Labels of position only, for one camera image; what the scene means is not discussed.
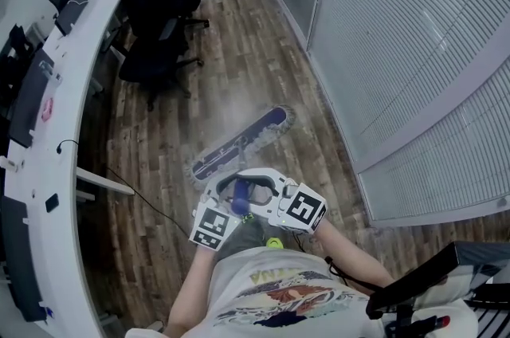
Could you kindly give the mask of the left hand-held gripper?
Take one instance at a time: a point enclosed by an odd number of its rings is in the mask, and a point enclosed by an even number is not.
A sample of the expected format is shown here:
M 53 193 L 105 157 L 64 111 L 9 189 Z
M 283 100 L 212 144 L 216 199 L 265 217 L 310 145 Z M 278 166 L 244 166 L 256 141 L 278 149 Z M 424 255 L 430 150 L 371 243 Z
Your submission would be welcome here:
M 237 229 L 237 215 L 233 212 L 232 187 L 238 171 L 223 171 L 206 185 L 193 210 L 193 226 L 188 240 L 197 246 L 218 252 Z

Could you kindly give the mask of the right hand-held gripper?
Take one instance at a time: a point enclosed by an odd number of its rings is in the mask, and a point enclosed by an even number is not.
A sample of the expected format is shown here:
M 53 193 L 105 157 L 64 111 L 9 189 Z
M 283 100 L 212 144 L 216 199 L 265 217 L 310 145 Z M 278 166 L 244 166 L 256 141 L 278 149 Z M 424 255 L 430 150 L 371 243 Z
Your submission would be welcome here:
M 273 194 L 281 194 L 275 202 L 269 199 L 264 204 L 251 202 L 253 214 L 268 214 L 268 223 L 282 229 L 314 234 L 328 211 L 324 197 L 301 183 L 286 183 L 287 177 L 268 167 L 249 168 L 237 173 L 238 179 L 266 187 Z

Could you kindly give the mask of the person's right forearm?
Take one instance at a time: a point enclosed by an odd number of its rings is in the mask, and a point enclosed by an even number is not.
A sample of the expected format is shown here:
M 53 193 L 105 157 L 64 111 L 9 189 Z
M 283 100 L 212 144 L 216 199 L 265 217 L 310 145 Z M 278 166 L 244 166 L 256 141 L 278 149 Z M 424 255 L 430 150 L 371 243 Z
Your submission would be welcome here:
M 349 276 L 380 288 L 394 282 L 379 261 L 342 235 L 326 218 L 317 226 L 314 236 L 335 265 Z

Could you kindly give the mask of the person's left forearm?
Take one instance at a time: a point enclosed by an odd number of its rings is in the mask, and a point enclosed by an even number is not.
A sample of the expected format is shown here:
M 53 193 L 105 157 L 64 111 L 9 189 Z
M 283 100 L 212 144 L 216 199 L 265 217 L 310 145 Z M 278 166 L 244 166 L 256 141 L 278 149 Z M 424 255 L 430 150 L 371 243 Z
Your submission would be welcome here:
M 180 338 L 204 320 L 215 256 L 213 250 L 197 247 L 189 272 L 171 307 L 167 326 L 163 331 L 165 336 Z

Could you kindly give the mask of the wooden floor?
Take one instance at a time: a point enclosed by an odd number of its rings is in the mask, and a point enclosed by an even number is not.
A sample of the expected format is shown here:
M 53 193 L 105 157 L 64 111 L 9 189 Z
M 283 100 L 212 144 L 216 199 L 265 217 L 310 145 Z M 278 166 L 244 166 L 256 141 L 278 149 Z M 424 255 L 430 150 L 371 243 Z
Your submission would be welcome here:
M 120 317 L 107 335 L 122 336 L 165 320 L 189 269 L 187 239 L 198 191 L 185 168 L 197 155 L 269 108 L 292 107 L 294 125 L 250 160 L 307 183 L 329 203 L 328 219 L 356 245 L 401 277 L 454 240 L 510 242 L 510 211 L 432 226 L 371 227 L 347 151 L 304 52 L 276 0 L 202 0 L 190 28 L 190 55 L 204 65 L 178 77 L 190 91 L 147 94 L 119 79 L 117 58 L 94 70 L 104 92 L 87 100 L 78 164 L 120 177 L 135 196 L 95 190 L 78 206 L 79 237 L 94 305 Z

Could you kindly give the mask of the person's camouflage trousers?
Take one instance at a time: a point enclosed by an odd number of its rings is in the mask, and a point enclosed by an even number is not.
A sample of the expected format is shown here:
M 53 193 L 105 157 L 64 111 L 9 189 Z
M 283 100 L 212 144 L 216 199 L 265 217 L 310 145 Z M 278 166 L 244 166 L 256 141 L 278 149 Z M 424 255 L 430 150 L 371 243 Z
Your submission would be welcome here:
M 229 236 L 218 252 L 217 261 L 249 250 L 266 245 L 264 227 L 259 218 L 252 218 L 240 224 Z

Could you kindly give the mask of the person's white printed t-shirt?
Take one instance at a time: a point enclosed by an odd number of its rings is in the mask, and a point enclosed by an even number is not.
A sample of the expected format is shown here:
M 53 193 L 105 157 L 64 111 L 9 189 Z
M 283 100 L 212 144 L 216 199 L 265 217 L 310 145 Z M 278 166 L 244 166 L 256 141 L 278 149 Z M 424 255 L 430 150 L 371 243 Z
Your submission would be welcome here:
M 217 261 L 204 320 L 180 338 L 385 338 L 367 295 L 294 250 L 257 247 Z M 169 338 L 132 328 L 125 338 Z

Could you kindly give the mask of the long white curved desk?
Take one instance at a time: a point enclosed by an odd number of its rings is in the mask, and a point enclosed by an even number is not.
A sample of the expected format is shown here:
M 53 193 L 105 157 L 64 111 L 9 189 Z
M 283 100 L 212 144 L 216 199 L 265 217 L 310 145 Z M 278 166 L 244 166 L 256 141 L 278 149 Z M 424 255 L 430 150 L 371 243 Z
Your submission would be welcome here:
M 90 0 L 71 33 L 54 29 L 43 50 L 61 82 L 49 82 L 43 101 L 53 98 L 53 114 L 41 117 L 31 147 L 10 143 L 5 194 L 26 204 L 33 267 L 41 305 L 49 310 L 40 327 L 55 338 L 106 338 L 84 274 L 77 229 L 76 180 L 116 191 L 124 185 L 77 166 L 78 140 L 89 82 L 101 42 L 119 0 Z M 45 201 L 58 194 L 59 206 L 46 212 Z

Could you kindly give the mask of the narrow white window blinds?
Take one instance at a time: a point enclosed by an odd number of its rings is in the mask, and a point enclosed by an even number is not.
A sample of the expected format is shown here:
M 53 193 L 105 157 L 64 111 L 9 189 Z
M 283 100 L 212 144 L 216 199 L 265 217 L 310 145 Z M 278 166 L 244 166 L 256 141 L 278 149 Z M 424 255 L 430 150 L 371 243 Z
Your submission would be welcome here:
M 374 222 L 453 222 L 510 210 L 510 57 L 469 98 L 360 175 Z

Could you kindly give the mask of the black body-worn device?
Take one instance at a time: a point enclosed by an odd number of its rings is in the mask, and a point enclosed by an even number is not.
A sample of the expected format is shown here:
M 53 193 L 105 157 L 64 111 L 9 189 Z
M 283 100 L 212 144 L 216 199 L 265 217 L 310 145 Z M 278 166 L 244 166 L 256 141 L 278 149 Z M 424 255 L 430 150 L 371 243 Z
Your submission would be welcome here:
M 477 338 L 466 304 L 484 284 L 510 283 L 510 242 L 451 242 L 392 285 L 373 293 L 366 313 L 385 338 Z

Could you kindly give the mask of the black mesh office chair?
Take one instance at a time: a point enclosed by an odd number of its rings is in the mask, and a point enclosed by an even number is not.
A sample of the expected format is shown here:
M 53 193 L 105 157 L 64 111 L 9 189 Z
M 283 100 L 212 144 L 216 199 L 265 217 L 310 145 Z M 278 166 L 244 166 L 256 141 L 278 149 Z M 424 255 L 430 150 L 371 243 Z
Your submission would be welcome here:
M 119 78 L 147 91 L 149 111 L 154 109 L 158 94 L 170 83 L 189 98 L 190 91 L 179 81 L 177 72 L 194 62 L 202 67 L 204 61 L 200 57 L 183 57 L 189 49 L 185 28 L 199 23 L 207 28 L 210 22 L 188 17 L 182 0 L 120 0 L 120 3 L 135 41 L 124 52 Z

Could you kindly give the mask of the wide white window blinds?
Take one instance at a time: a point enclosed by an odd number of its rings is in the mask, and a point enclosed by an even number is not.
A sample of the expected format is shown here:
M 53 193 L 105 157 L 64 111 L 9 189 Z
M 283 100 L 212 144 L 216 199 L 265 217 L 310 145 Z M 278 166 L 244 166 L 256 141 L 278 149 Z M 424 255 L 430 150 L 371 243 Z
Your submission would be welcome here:
M 310 50 L 360 173 L 434 126 L 510 54 L 510 0 L 319 0 Z

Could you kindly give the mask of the black slatted rack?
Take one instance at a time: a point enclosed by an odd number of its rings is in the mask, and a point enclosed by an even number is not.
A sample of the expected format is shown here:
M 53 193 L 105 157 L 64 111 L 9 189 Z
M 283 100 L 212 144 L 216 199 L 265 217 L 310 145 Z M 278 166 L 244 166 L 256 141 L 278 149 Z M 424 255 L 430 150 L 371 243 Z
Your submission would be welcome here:
M 477 338 L 510 338 L 510 283 L 481 285 L 466 304 L 478 319 Z

